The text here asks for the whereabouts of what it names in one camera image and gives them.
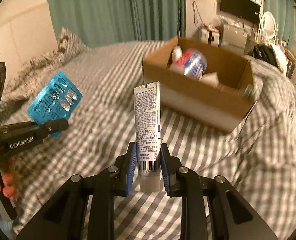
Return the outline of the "red white plastic package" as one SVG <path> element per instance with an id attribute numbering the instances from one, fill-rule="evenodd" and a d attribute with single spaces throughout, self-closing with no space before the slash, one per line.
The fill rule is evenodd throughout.
<path id="1" fill-rule="evenodd" d="M 199 50 L 188 49 L 172 67 L 179 74 L 199 80 L 207 68 L 207 59 Z"/>

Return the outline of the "black bag on chair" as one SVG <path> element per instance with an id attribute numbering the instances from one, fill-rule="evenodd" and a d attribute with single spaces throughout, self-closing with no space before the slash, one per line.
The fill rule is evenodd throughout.
<path id="1" fill-rule="evenodd" d="M 272 47 L 269 47 L 267 45 L 257 44 L 253 47 L 251 51 L 247 53 L 247 55 L 278 67 Z"/>

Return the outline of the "silver mini fridge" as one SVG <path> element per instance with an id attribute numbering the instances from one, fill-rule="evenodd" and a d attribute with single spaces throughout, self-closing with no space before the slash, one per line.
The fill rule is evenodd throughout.
<path id="1" fill-rule="evenodd" d="M 225 24 L 221 38 L 222 46 L 230 46 L 236 48 L 245 48 L 247 41 L 247 31 L 243 28 Z"/>

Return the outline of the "oval white vanity mirror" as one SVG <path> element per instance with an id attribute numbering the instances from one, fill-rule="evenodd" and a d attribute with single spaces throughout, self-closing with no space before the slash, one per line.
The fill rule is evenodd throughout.
<path id="1" fill-rule="evenodd" d="M 270 11 L 266 11 L 262 14 L 259 21 L 259 32 L 266 33 L 266 38 L 274 39 L 278 33 L 278 24 Z"/>

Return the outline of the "small green curtain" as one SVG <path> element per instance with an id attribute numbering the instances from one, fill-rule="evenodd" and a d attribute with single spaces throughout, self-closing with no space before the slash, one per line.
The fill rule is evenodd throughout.
<path id="1" fill-rule="evenodd" d="M 273 14 L 278 24 L 278 39 L 285 37 L 286 47 L 291 49 L 295 36 L 294 0 L 264 0 L 264 11 Z"/>

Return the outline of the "floral patterned blanket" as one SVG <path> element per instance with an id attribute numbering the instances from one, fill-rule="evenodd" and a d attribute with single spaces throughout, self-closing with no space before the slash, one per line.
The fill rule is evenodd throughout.
<path id="1" fill-rule="evenodd" d="M 2 100 L 30 98 L 50 81 L 55 71 L 60 70 L 70 59 L 71 54 L 64 49 L 54 50 L 29 59 L 5 85 Z"/>

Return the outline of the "grey checkered bed duvet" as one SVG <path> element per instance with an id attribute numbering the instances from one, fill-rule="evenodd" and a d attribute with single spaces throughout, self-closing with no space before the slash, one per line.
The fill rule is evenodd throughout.
<path id="1" fill-rule="evenodd" d="M 133 90 L 143 82 L 141 61 L 160 46 L 151 41 L 88 49 L 55 71 L 64 72 L 83 98 L 58 139 L 18 155 L 15 232 L 70 176 L 97 174 L 126 152 L 135 139 Z M 276 236 L 287 239 L 296 229 L 296 90 L 275 67 L 250 63 L 257 103 L 232 133 L 163 108 L 161 140 L 199 175 L 226 177 Z M 2 100 L 0 122 L 27 121 L 27 109 L 44 86 L 28 99 Z"/>

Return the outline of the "black wall television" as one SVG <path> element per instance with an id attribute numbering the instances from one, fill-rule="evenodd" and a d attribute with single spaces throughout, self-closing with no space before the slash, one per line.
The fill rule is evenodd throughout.
<path id="1" fill-rule="evenodd" d="M 260 5 L 251 0 L 220 0 L 220 10 L 252 24 L 259 23 Z"/>

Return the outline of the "teal blister pill pack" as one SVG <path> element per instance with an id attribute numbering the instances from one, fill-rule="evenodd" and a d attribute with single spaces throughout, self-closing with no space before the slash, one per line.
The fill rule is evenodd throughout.
<path id="1" fill-rule="evenodd" d="M 82 99 L 81 92 L 63 73 L 58 72 L 41 90 L 27 110 L 37 123 L 35 140 L 48 135 L 58 138 L 69 127 L 69 118 Z"/>

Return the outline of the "small white tube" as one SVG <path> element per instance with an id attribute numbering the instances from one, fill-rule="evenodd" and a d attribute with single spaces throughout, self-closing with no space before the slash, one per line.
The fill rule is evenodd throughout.
<path id="1" fill-rule="evenodd" d="M 134 113 L 139 188 L 142 192 L 156 192 L 160 190 L 161 145 L 158 81 L 134 89 Z"/>

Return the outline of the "checkered pillow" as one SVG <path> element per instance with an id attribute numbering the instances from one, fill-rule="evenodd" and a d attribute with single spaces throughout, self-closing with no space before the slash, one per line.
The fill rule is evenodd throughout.
<path id="1" fill-rule="evenodd" d="M 66 55 L 77 55 L 89 49 L 81 39 L 69 29 L 62 27 L 57 40 L 58 51 Z"/>

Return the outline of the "large green curtain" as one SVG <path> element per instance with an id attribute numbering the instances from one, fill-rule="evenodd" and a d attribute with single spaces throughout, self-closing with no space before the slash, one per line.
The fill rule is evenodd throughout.
<path id="1" fill-rule="evenodd" d="M 47 0 L 56 35 L 62 28 L 91 47 L 166 41 L 185 34 L 185 0 Z"/>

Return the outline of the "brown cardboard box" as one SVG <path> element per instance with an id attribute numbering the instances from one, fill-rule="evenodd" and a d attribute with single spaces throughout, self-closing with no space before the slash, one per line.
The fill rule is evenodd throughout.
<path id="1" fill-rule="evenodd" d="M 173 48 L 197 49 L 207 60 L 206 74 L 216 73 L 219 85 L 185 77 L 169 69 Z M 256 104 L 248 59 L 201 41 L 174 37 L 143 58 L 144 83 L 160 83 L 161 103 L 204 124 L 231 133 Z"/>

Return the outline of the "white cushion on chair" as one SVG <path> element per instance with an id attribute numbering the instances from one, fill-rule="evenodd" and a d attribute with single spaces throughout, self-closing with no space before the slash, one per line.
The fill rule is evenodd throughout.
<path id="1" fill-rule="evenodd" d="M 275 61 L 277 63 L 277 68 L 280 70 L 280 72 L 286 76 L 287 75 L 287 64 L 288 64 L 288 59 L 286 55 L 283 53 L 283 51 L 280 49 L 279 46 L 275 44 L 271 44 L 274 56 L 275 56 Z"/>

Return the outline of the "rolled white towel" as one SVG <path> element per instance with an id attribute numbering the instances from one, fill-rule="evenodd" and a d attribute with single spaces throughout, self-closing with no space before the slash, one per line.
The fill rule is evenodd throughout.
<path id="1" fill-rule="evenodd" d="M 177 72 L 177 73 L 181 73 L 182 72 L 182 68 L 181 66 L 177 63 L 179 61 L 179 59 L 182 57 L 183 52 L 180 46 L 175 46 L 172 50 L 172 54 L 171 54 L 171 64 L 169 66 L 169 69 L 171 71 Z"/>

